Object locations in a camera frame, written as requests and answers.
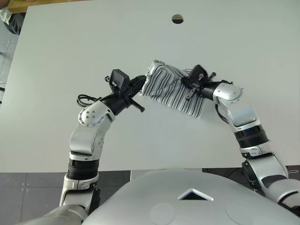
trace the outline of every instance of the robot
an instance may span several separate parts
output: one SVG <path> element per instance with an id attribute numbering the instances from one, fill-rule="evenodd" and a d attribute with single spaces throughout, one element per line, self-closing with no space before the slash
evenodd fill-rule
<path id="1" fill-rule="evenodd" d="M 240 152 L 244 174 L 258 194 L 232 180 L 191 170 L 159 170 L 130 181 L 99 206 L 98 166 L 105 133 L 116 116 L 131 105 L 145 83 L 114 69 L 112 93 L 94 100 L 78 115 L 70 138 L 68 172 L 64 177 L 60 206 L 43 217 L 20 225 L 300 225 L 290 212 L 300 206 L 300 181 L 288 179 L 286 167 L 270 149 L 266 133 L 244 90 L 227 81 L 213 82 L 197 65 L 182 82 L 193 94 L 216 104 L 218 115 L 229 124 Z M 226 112 L 222 116 L 218 107 Z"/>

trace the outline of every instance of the wire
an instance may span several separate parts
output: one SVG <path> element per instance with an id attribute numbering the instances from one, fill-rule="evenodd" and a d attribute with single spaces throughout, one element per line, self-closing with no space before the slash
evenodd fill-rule
<path id="1" fill-rule="evenodd" d="M 95 98 L 95 97 L 92 97 L 92 96 L 89 96 L 89 95 L 80 94 L 80 95 L 77 96 L 76 102 L 81 107 L 87 107 L 87 106 L 90 106 L 91 104 L 93 104 L 93 103 L 95 103 L 95 102 L 97 102 L 99 100 L 103 101 L 103 100 L 106 100 L 108 98 L 112 98 L 114 96 L 115 96 L 115 94 L 112 93 L 112 94 L 110 94 L 108 96 L 105 96 L 105 97 Z M 83 99 L 85 99 L 85 101 L 92 101 L 92 102 L 91 103 L 87 103 L 87 102 L 82 101 Z"/>
<path id="2" fill-rule="evenodd" d="M 228 120 L 219 112 L 219 108 L 218 108 L 217 104 L 215 104 L 215 109 L 216 109 L 217 115 L 220 117 L 220 119 L 228 124 Z"/>
<path id="3" fill-rule="evenodd" d="M 241 169 L 240 167 L 239 168 L 235 168 L 234 170 L 232 170 L 227 176 L 226 178 L 229 178 L 234 172 L 236 172 L 238 169 Z"/>
<path id="4" fill-rule="evenodd" d="M 87 103 L 87 102 L 82 101 L 84 99 L 85 99 L 85 101 L 92 101 L 92 103 Z M 81 94 L 81 95 L 77 96 L 76 102 L 81 107 L 87 107 L 87 106 L 93 104 L 94 102 L 96 102 L 96 101 L 98 101 L 100 99 L 101 99 L 101 97 L 95 98 L 95 97 L 92 97 L 92 96 L 89 96 L 89 95 Z"/>
<path id="5" fill-rule="evenodd" d="M 299 173 L 299 170 L 288 170 L 287 173 L 288 174 L 290 174 L 290 173 Z"/>

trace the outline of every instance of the hole in table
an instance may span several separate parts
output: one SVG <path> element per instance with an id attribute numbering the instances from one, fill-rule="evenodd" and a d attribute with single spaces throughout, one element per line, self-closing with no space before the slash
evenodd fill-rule
<path id="1" fill-rule="evenodd" d="M 172 22 L 175 24 L 181 24 L 183 23 L 183 17 L 180 14 L 175 14 L 172 16 Z"/>

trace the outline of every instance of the gray striped towel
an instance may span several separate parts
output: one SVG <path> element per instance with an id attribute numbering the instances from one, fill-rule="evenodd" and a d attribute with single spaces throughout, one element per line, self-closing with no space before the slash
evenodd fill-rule
<path id="1" fill-rule="evenodd" d="M 154 60 L 146 73 L 147 80 L 142 88 L 142 95 L 199 118 L 204 99 L 194 94 L 186 101 L 190 89 L 181 83 L 181 78 L 188 76 L 189 71 L 190 69 L 180 70 Z"/>

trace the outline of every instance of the floor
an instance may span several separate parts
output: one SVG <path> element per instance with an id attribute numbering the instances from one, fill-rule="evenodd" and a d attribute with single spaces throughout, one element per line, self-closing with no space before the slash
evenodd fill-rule
<path id="1" fill-rule="evenodd" d="M 0 87 L 6 86 L 17 41 L 18 36 L 10 34 L 0 22 Z M 0 101 L 2 98 L 3 92 L 0 91 Z M 288 170 L 299 169 L 300 166 L 288 167 Z M 210 168 L 203 171 L 228 177 L 249 187 L 241 169 Z M 65 173 L 0 173 L 1 225 L 13 225 L 36 218 L 56 208 L 59 205 L 64 175 Z M 99 175 L 101 204 L 130 180 L 130 171 L 100 172 Z M 289 175 L 300 180 L 298 172 Z"/>
<path id="2" fill-rule="evenodd" d="M 6 86 L 18 38 L 18 35 L 9 33 L 4 24 L 0 21 L 0 87 L 5 88 Z M 2 101 L 2 98 L 3 92 L 0 91 L 0 101 Z"/>

